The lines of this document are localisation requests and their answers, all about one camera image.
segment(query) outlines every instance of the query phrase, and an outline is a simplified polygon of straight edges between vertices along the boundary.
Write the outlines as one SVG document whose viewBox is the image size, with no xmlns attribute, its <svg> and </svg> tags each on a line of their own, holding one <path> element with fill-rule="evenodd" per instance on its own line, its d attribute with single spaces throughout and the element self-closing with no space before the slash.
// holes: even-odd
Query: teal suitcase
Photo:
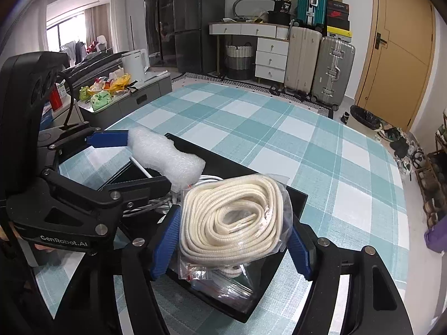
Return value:
<svg viewBox="0 0 447 335">
<path fill-rule="evenodd" d="M 298 0 L 297 20 L 299 26 L 322 32 L 325 27 L 328 0 Z"/>
</svg>

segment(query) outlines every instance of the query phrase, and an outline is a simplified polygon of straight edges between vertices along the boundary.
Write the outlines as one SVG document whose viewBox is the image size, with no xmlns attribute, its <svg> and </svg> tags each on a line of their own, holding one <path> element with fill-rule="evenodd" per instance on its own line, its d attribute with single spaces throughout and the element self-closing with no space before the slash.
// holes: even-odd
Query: blue gripper pad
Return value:
<svg viewBox="0 0 447 335">
<path fill-rule="evenodd" d="M 175 211 L 174 214 L 170 216 L 170 213 L 168 213 L 159 228 L 162 232 L 158 233 L 157 231 L 157 237 L 161 235 L 161 239 L 153 249 L 153 262 L 149 270 L 154 281 L 166 273 L 169 261 L 178 243 L 182 210 L 178 205 L 173 205 L 171 210 Z"/>
<path fill-rule="evenodd" d="M 98 131 L 87 137 L 86 141 L 94 148 L 127 146 L 127 130 Z"/>
<path fill-rule="evenodd" d="M 292 227 L 292 234 L 287 242 L 287 248 L 296 271 L 302 274 L 307 281 L 311 281 L 312 268 L 309 252 L 294 226 Z"/>
</svg>

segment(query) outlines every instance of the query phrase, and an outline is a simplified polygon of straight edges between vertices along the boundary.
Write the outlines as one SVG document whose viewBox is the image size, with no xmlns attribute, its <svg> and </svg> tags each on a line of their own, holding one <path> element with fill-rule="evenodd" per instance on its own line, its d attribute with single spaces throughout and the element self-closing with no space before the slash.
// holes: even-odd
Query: white stick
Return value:
<svg viewBox="0 0 447 335">
<path fill-rule="evenodd" d="M 149 174 L 149 173 L 146 171 L 146 169 L 143 168 L 143 167 L 141 166 L 141 164 L 140 164 L 137 160 L 135 160 L 135 157 L 131 156 L 131 157 L 129 157 L 129 158 L 130 158 L 130 160 L 135 164 L 135 166 L 137 166 L 137 168 L 139 168 L 139 169 L 141 170 L 141 172 L 142 172 L 144 175 L 146 175 L 146 177 L 148 177 L 149 179 L 152 179 L 151 174 Z"/>
</svg>

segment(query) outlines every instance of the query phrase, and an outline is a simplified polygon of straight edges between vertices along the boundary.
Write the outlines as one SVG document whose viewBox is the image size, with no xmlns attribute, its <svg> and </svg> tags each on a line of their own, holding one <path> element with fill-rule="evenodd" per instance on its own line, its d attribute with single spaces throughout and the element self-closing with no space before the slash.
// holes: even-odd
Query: white kettle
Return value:
<svg viewBox="0 0 447 335">
<path fill-rule="evenodd" d="M 148 71 L 151 65 L 146 49 L 127 52 L 121 56 L 121 61 L 124 72 L 131 75 L 130 81 L 138 81 L 136 88 L 145 86 L 147 81 L 154 77 L 154 74 Z"/>
</svg>

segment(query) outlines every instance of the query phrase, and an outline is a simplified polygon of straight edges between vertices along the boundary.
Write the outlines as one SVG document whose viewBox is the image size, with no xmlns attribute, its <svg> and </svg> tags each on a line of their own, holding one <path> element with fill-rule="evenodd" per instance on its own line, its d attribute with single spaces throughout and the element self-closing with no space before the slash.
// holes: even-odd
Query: wooden door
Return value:
<svg viewBox="0 0 447 335">
<path fill-rule="evenodd" d="M 429 0 L 378 0 L 372 55 L 357 104 L 404 130 L 430 75 L 433 18 Z"/>
</svg>

